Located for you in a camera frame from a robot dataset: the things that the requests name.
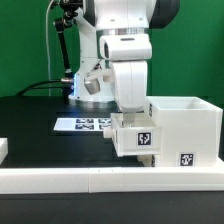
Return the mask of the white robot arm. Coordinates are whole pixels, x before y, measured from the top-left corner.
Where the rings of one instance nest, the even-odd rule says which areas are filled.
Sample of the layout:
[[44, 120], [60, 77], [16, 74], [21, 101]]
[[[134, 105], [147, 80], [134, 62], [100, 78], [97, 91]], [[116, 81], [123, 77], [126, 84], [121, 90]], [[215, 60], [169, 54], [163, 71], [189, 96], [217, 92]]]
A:
[[[115, 103], [122, 124], [131, 126], [144, 109], [149, 31], [170, 24], [180, 0], [59, 0], [63, 16], [54, 21], [68, 85], [67, 97], [86, 106]], [[64, 31], [79, 32], [80, 67], [71, 70]]]

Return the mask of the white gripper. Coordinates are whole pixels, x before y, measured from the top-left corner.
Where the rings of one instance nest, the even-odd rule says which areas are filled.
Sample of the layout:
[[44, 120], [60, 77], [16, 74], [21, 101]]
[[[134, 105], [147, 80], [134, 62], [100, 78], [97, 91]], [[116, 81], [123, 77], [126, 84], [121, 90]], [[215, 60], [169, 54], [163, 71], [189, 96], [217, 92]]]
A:
[[146, 61], [112, 64], [115, 78], [115, 99], [123, 114], [123, 125], [132, 127], [135, 114], [144, 109], [148, 66]]

